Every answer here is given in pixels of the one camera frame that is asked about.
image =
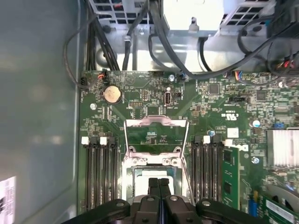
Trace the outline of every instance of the sticker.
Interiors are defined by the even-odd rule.
[[[14,223],[15,176],[0,182],[0,224]]]
[[[239,129],[237,127],[228,128],[228,138],[238,138],[239,137]]]
[[[285,211],[284,209],[278,207],[276,204],[268,200],[266,201],[266,206],[276,214],[280,215],[282,218],[288,220],[291,223],[294,223],[295,217],[290,212]]]

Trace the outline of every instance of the heatsink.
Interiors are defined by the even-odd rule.
[[[268,164],[299,166],[299,130],[268,130]]]

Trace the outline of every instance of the blue connector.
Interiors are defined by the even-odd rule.
[[[285,124],[284,123],[275,123],[274,128],[275,129],[285,128]]]
[[[257,217],[257,203],[253,199],[248,202],[248,211],[251,216]]]

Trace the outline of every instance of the motherboard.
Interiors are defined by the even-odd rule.
[[[242,78],[258,84],[271,76]],[[86,71],[81,84],[94,79],[80,93],[79,214],[146,195],[157,177],[191,202],[211,198],[271,223],[294,223],[286,212],[297,219],[263,192],[299,189],[299,87],[163,71]]]

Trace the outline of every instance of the blue capacitor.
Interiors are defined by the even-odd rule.
[[[213,130],[208,130],[208,131],[207,131],[207,134],[208,134],[209,136],[211,136],[211,137],[213,137],[213,136],[216,135],[215,131],[213,131]]]
[[[253,199],[248,202],[248,210],[251,216],[257,217],[257,203]]]

